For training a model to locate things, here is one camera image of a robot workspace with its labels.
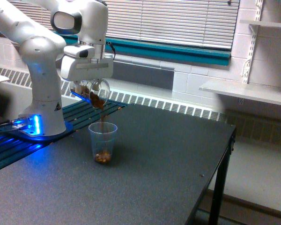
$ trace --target heating vent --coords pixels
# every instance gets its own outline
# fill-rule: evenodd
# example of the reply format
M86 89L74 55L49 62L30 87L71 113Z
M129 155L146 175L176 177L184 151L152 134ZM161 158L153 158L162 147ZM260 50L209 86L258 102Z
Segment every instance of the heating vent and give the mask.
M130 99L130 104L135 104L136 103L136 96L135 95L132 95L131 99Z
M164 105L164 102L163 101L159 101L158 104L157 104L157 108L163 109L163 105Z
M150 104L150 99L149 98L145 98L143 105L149 106L149 104Z
M201 117L201 113L202 113L202 110L197 108L195 110L194 116Z
M136 104L141 105L143 100L144 100L143 97L138 97L137 101L136 101Z
M124 97L124 94L123 93L119 93L117 101L118 102L123 102L123 97Z
M178 113L185 113L185 110L186 110L186 106L185 105L181 105L180 108L179 108L179 111Z
M165 106L164 106L164 109L170 111L171 105L172 105L171 103L166 102Z
M8 77L10 79L8 81L10 85L31 88L31 78L26 71L15 71L0 67L0 75ZM69 82L65 80L61 81L61 94L64 97L79 100L71 94ZM259 119L238 113L229 113L229 115L226 115L221 112L215 112L210 108L199 107L192 104L182 104L173 100L165 100L163 98L149 97L142 94L113 89L110 92L109 99L126 104L146 105L208 120L235 124L237 127L237 136L281 145L281 123L276 121Z
M117 99L118 93L117 92L113 92L111 95L111 100L115 101Z
M155 99L152 99L152 100L151 100L151 104L150 104L150 107L153 107L153 108L155 108L155 107L156 107L156 104L157 104L157 100L155 100Z
M130 95L125 95L125 98L123 100L124 103L128 104L129 103L129 99L130 99Z
M209 119L209 114L210 114L210 111L203 110L202 118Z
M178 107L179 107L178 104L173 104L171 111L177 112L178 111Z
M193 107L188 107L188 108L187 108L187 111L186 111L186 114L192 116L193 110L194 110Z

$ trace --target clear plastic cup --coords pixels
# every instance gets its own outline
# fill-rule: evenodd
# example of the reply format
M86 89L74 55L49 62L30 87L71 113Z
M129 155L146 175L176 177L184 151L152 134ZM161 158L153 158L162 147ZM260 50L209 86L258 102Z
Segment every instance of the clear plastic cup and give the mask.
M93 158L96 162L106 164L111 161L117 130L116 125L108 122L96 122L89 125Z

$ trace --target cable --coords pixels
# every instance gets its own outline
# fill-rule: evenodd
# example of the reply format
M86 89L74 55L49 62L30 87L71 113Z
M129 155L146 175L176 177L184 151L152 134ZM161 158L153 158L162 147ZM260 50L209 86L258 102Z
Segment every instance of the cable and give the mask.
M111 47L111 49L112 49L112 51L114 53L114 55L113 55L113 60L114 60L116 58L116 49L113 46L112 42L109 41L109 42L107 42L107 44Z

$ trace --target window sill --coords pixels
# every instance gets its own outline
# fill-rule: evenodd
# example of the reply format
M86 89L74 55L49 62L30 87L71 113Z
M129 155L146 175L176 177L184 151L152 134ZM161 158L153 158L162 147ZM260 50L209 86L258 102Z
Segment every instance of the window sill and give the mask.
M63 36L63 38L69 45L77 43L76 35ZM117 53L162 58L165 60L177 60L180 62L196 62L227 66L231 57L231 52L227 51L207 50L176 45L151 44L117 38L107 38L106 41L113 43ZM107 45L106 50L111 51L111 48Z

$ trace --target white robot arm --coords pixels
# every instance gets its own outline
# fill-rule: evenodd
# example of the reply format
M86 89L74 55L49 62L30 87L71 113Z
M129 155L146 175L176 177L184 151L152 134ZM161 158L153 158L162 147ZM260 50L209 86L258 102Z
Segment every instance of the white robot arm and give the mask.
M104 53L108 9L101 0L19 0L51 11L51 23L60 34L77 34L78 43L64 39L28 18L7 0L0 0L0 32L21 45L28 65L33 100L20 117L37 115L38 125L26 130L31 136L52 136L65 131L61 110L60 78L55 61L62 61L61 75L70 81L112 76L112 55Z

